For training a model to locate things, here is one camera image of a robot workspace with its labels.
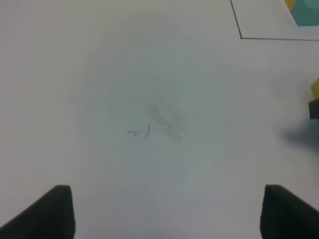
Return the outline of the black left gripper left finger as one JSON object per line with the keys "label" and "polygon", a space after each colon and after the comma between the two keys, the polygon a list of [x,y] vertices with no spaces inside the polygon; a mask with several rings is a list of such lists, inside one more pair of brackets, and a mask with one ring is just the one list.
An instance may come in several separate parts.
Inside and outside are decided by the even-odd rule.
{"label": "black left gripper left finger", "polygon": [[57,185],[0,228],[2,239],[73,239],[71,187]]}

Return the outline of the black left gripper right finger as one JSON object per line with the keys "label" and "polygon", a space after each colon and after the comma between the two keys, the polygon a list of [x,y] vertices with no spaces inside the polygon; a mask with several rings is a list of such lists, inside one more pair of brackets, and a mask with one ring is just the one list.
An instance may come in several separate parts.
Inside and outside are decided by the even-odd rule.
{"label": "black left gripper right finger", "polygon": [[260,233],[263,239],[317,239],[319,211],[281,185],[266,185]]}

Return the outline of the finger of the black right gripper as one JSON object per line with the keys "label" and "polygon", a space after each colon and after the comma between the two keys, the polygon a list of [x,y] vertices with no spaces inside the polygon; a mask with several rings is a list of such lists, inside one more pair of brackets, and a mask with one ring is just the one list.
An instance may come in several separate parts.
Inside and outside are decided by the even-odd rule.
{"label": "finger of the black right gripper", "polygon": [[319,99],[309,102],[309,116],[311,120],[319,119]]}

